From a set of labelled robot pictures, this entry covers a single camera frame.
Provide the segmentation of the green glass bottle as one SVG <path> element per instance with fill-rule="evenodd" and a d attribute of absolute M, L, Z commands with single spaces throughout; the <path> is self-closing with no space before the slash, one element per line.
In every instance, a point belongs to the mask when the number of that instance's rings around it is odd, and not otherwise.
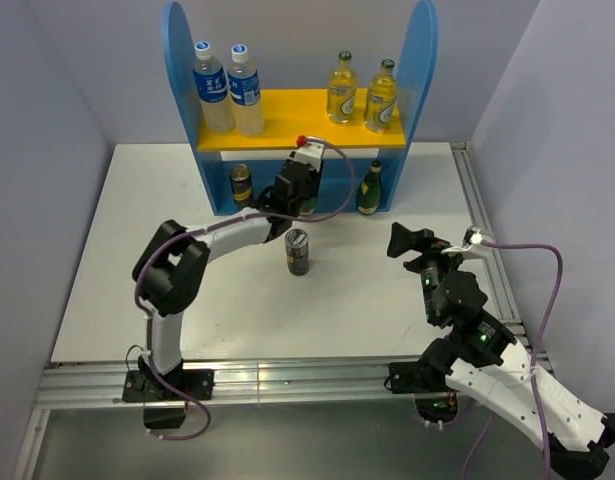
<path fill-rule="evenodd" d="M 381 162 L 373 160 L 368 173 L 359 184 L 356 194 L 356 209 L 363 215 L 372 215 L 380 204 L 381 170 Z"/>
<path fill-rule="evenodd" d="M 315 211 L 316 205 L 317 205 L 316 197 L 312 197 L 310 199 L 305 200 L 301 205 L 300 215 L 303 217 L 312 215 Z"/>

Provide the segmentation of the black drink can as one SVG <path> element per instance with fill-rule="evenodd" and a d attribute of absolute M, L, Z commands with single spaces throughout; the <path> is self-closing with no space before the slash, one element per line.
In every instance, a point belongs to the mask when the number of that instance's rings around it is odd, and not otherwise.
<path fill-rule="evenodd" d="M 251 171 L 245 164 L 235 164 L 229 172 L 232 195 L 236 207 L 241 210 L 254 202 Z"/>
<path fill-rule="evenodd" d="M 287 267 L 291 274 L 302 276 L 309 271 L 309 239 L 302 229 L 291 229 L 285 234 Z"/>

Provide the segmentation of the clear soda bottle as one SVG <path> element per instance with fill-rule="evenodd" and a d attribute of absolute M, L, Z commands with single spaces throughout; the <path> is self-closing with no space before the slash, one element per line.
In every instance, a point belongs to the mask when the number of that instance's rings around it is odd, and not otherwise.
<path fill-rule="evenodd" d="M 370 131 L 384 132 L 392 119 L 397 95 L 394 68 L 392 59 L 383 59 L 380 71 L 373 76 L 368 87 L 363 120 Z"/>
<path fill-rule="evenodd" d="M 347 50 L 340 51 L 338 64 L 329 75 L 327 115 L 333 123 L 347 123 L 355 109 L 357 74 L 351 63 L 352 53 Z"/>

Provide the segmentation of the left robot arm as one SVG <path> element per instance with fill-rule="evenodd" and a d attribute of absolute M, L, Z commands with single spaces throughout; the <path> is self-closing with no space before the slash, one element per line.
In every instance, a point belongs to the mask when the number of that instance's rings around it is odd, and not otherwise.
<path fill-rule="evenodd" d="M 182 320 L 196 299 L 207 266 L 241 248 L 266 244 L 289 230 L 304 202 L 317 196 L 320 160 L 288 159 L 251 207 L 213 225 L 190 230 L 162 223 L 132 272 L 134 299 L 146 314 L 142 386 L 159 401 L 191 398 L 181 353 Z"/>

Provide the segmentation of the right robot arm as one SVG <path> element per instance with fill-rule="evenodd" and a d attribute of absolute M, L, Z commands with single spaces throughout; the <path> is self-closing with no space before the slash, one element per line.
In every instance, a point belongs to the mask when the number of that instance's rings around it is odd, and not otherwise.
<path fill-rule="evenodd" d="M 615 443 L 615 413 L 590 407 L 539 365 L 538 352 L 486 311 L 488 297 L 476 276 L 460 268 L 499 246 L 477 227 L 466 231 L 462 245 L 453 246 L 429 229 L 392 224 L 388 257 L 417 252 L 403 266 L 421 279 L 427 323 L 447 333 L 417 360 L 390 363 L 385 386 L 393 394 L 466 394 L 540 448 L 547 472 L 596 479 Z"/>

